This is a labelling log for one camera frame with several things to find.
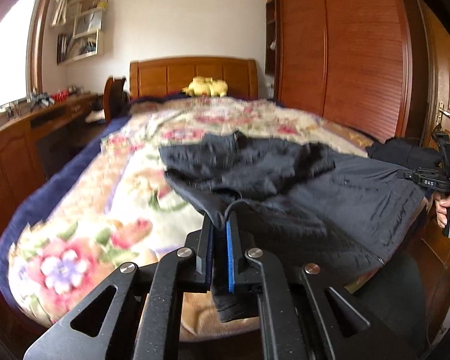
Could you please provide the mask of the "dark denim jacket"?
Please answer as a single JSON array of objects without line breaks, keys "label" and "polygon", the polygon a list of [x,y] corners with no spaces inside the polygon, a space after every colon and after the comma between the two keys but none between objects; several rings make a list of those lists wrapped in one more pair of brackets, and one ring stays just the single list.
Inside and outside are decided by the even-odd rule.
[{"label": "dark denim jacket", "polygon": [[348,285],[393,257],[426,197],[401,166],[321,143],[235,132],[159,153],[168,185],[219,231],[212,297],[224,322],[256,312],[249,296],[227,291],[224,230],[231,215],[283,264],[313,262]]}]

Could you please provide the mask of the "floral bed blanket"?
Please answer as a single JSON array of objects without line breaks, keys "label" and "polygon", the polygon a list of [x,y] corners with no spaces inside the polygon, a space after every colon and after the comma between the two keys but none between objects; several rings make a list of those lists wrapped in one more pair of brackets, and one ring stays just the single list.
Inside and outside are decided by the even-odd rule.
[{"label": "floral bed blanket", "polygon": [[129,116],[101,139],[99,154],[50,216],[26,225],[9,248],[11,293],[39,325],[57,322],[121,263],[156,263],[201,227],[202,216],[165,181],[162,146],[234,132],[322,142],[354,155],[364,155],[371,144],[348,127],[267,100],[142,102]]}]

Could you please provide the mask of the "wooden wardrobe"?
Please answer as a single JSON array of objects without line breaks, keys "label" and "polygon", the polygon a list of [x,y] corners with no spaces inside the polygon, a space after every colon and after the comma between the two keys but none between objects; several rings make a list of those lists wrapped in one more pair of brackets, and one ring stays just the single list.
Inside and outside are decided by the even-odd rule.
[{"label": "wooden wardrobe", "polygon": [[428,51],[417,0],[267,0],[274,96],[378,141],[422,141]]}]

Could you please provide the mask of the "navy blue bed sheet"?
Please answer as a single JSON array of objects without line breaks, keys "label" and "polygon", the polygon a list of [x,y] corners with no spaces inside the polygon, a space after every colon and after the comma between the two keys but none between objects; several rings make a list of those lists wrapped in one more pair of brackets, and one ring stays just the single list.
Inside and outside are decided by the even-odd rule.
[{"label": "navy blue bed sheet", "polygon": [[8,255],[10,246],[18,240],[26,225],[34,225],[50,216],[65,194],[69,192],[101,151],[101,139],[118,131],[129,119],[129,115],[113,119],[101,135],[94,138],[65,164],[63,169],[27,197],[13,214],[0,238],[0,295],[12,310],[19,311],[19,306],[9,287]]}]

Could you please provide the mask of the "long wooden desk cabinet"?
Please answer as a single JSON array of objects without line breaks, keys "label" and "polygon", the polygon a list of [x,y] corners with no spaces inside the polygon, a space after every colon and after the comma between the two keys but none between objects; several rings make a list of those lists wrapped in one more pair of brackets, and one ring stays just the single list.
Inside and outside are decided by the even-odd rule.
[{"label": "long wooden desk cabinet", "polygon": [[69,96],[0,127],[0,237],[17,207],[45,182],[36,143],[85,116],[98,98],[96,93]]}]

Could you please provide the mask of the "wooden desk chair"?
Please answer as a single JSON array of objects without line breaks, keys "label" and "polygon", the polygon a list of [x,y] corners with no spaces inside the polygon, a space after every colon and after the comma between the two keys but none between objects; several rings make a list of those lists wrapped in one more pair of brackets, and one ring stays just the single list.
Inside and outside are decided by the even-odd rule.
[{"label": "wooden desk chair", "polygon": [[116,78],[111,76],[105,82],[102,106],[107,125],[114,119],[128,115],[129,95],[124,90],[126,81],[125,77]]}]

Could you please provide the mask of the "red basket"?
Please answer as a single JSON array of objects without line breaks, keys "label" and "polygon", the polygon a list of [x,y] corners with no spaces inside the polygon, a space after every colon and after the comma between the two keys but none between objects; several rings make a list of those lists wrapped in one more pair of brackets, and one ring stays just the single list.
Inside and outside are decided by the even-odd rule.
[{"label": "red basket", "polygon": [[69,95],[70,95],[69,90],[65,89],[63,91],[52,94],[50,97],[52,100],[54,100],[55,103],[61,103],[65,102],[65,100],[68,98]]}]

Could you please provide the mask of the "yellow plush toy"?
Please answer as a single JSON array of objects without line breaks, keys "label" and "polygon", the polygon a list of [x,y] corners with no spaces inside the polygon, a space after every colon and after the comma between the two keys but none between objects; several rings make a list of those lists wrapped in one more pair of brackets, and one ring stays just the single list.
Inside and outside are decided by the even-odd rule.
[{"label": "yellow plush toy", "polygon": [[212,77],[196,76],[182,88],[182,92],[191,97],[225,97],[228,85],[225,80],[215,80]]}]

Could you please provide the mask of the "wooden bed headboard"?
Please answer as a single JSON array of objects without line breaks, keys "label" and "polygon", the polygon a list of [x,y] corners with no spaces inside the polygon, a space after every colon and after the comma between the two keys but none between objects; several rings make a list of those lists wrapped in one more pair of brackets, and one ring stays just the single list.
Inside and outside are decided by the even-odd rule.
[{"label": "wooden bed headboard", "polygon": [[194,77],[225,80],[234,98],[258,96],[257,65],[253,59],[221,56],[181,56],[130,63],[132,98],[159,97],[182,91]]}]

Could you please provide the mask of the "white wall shelf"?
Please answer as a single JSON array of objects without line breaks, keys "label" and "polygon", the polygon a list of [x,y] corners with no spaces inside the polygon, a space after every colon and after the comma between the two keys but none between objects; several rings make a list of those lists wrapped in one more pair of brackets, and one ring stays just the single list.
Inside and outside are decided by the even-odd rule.
[{"label": "white wall shelf", "polygon": [[65,20],[58,25],[57,65],[103,53],[103,23],[107,5],[108,0],[78,0],[67,6]]}]

